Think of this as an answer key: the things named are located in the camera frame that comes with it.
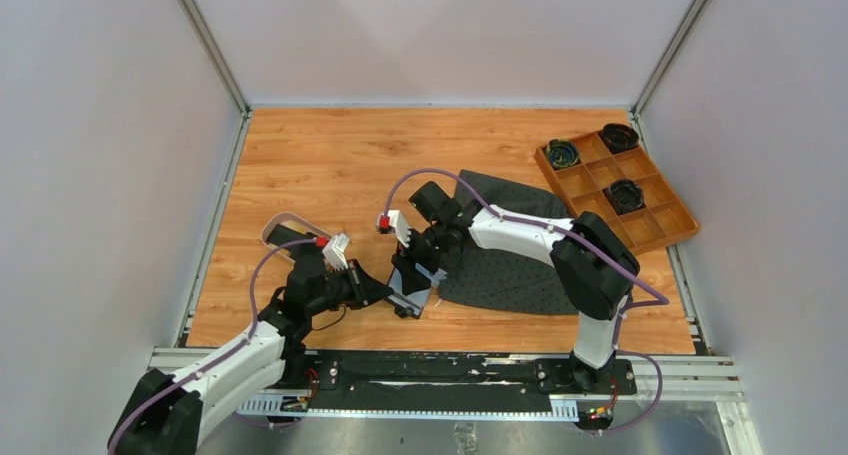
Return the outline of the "black leather card holder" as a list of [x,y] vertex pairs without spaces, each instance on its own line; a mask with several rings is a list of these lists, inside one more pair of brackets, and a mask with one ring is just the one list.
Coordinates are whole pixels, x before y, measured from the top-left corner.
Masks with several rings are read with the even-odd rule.
[[393,293],[386,299],[399,318],[419,319],[431,290],[446,279],[447,273],[439,268],[430,272],[426,267],[395,254],[388,286]]

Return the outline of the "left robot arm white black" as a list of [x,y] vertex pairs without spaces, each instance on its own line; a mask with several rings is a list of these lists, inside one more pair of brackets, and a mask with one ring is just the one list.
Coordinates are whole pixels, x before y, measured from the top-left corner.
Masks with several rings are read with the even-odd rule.
[[307,374],[305,338],[313,318],[358,310],[394,295],[355,259],[333,255],[328,239],[307,238],[271,250],[294,254],[284,286],[247,328],[206,357],[171,374],[143,375],[107,443],[110,454],[193,454],[209,433],[260,390],[298,386]]

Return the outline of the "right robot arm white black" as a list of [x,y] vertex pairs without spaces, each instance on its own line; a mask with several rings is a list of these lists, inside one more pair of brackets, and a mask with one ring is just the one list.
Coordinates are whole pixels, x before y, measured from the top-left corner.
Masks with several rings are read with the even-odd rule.
[[442,257],[472,244],[536,260],[553,268],[578,313],[578,335],[567,365],[542,369],[541,387],[596,392],[612,383],[617,318],[638,280],[639,263],[607,223],[585,212],[578,218],[539,218],[486,202],[480,195],[462,205],[438,184],[428,182],[410,198],[427,222],[417,231],[398,210],[385,207],[376,229],[392,234],[389,285],[399,316],[418,316],[406,298],[435,288],[446,276]]

